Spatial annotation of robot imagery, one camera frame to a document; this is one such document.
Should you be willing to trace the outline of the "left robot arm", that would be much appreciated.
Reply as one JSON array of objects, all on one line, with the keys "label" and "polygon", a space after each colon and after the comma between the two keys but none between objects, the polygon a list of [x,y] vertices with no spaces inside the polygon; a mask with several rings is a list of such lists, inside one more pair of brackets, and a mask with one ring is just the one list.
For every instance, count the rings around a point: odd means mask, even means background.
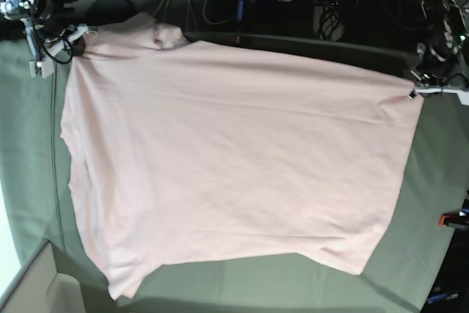
[{"label": "left robot arm", "polygon": [[429,22],[429,37],[417,45],[410,94],[453,94],[468,105],[468,0],[419,0]]}]

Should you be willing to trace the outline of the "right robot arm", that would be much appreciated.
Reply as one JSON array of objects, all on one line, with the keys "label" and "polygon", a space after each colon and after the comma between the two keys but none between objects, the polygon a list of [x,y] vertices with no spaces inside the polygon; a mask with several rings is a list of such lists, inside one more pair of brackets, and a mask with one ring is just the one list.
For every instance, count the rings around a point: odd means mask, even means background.
[{"label": "right robot arm", "polygon": [[29,63],[32,76],[47,78],[54,65],[66,65],[75,56],[75,43],[94,29],[86,24],[69,23],[73,9],[68,4],[78,0],[2,0],[1,15],[20,21],[32,53]]}]

